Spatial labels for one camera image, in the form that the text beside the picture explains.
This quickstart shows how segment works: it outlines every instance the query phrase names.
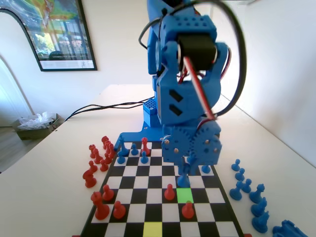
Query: wooden floor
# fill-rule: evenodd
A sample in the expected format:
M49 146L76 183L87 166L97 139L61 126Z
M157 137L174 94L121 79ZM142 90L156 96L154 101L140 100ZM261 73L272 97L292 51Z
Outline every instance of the wooden floor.
M0 127L0 172L9 169L41 140L22 141L12 127Z

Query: white table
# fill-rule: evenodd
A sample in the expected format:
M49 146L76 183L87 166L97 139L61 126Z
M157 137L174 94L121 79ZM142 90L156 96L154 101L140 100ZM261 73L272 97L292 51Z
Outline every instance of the white table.
M111 105L152 95L150 85L111 85L93 103ZM227 103L221 98L216 107ZM228 195L243 232L272 236L272 227L287 219L309 237L316 236L316 169L237 107L218 122L223 149L216 170L226 193L236 186L231 170L236 158L245 177L252 179L252 189L260 183L266 187L263 196L270 218L264 235L251 225L253 203L248 195L242 193L241 201ZM91 193L100 189L105 177L97 172L96 186L85 187L82 174L89 168L88 146L101 149L104 135L115 142L121 132L136 132L142 125L142 107L137 107L82 113L60 126L0 175L0 236L80 235L92 208Z

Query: red chess piece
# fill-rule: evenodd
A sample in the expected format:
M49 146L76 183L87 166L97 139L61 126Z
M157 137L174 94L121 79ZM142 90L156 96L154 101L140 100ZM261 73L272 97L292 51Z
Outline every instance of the red chess piece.
M97 210L95 211L95 218L97 218L98 220L103 220L107 218L110 213L110 208L106 204L102 204L101 193L93 192L91 200L93 201L93 204L97 206Z
M95 154L93 153L94 149L95 149L95 145L92 144L89 146L89 150L91 151L90 157L93 159L95 158Z
M102 139L101 139L101 141L102 141L102 143L103 143L103 149L104 149L104 150L106 149L105 143L106 143L108 140L109 140L109 139L108 139L107 136L104 136L104 137L102 137Z
M113 144L110 144L110 145L109 145L109 148L110 148L109 158L113 159L113 158L114 158L114 155L115 155L115 151L114 151L114 146L113 146Z
M100 163L101 163L100 170L101 170L102 172L107 171L107 170L109 169L109 166L105 163L105 160L102 159L102 160L100 161Z
M87 188L92 188L97 183L97 180L93 177L91 170L87 170L85 173L83 173L82 177L85 180L85 186Z
M191 202L188 201L186 205L182 207L182 215L187 219L191 219L194 216L194 210Z
M94 163L99 164L100 161L103 159L102 156L99 155L99 150L98 149L94 149L93 153L95 154Z
M125 206L123 206L120 201L116 201L114 203L114 212L113 212L113 216L116 219L121 219L126 213L126 208Z
M174 190L172 188L172 184L168 184L168 187L167 187L167 190L164 191L164 197L171 201L174 199L174 196L175 196L175 193L174 193Z
M89 165L90 165L90 170L92 173L94 173L95 171L98 170L98 167L96 165L93 164L93 161L89 161Z
M142 154L142 152L145 151L146 155L148 156L150 153L150 150L147 148L147 142L148 142L147 137L143 137L142 138L143 149L140 151L140 153Z
M103 200L104 201L111 201L112 198L114 197L114 191L109 188L109 185L104 185L103 186Z

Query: plastic bag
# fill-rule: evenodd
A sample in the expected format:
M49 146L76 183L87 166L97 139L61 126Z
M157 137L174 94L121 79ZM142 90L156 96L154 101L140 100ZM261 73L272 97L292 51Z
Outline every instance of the plastic bag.
M42 115L36 115L38 116L36 119L20 118L21 125L18 128L22 130L47 128L56 119L56 114L52 112L44 112Z

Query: poster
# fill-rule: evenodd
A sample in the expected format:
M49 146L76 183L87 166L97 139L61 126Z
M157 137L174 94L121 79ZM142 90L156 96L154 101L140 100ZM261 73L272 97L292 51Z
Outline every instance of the poster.
M97 70L80 0L0 0L18 17L42 71Z

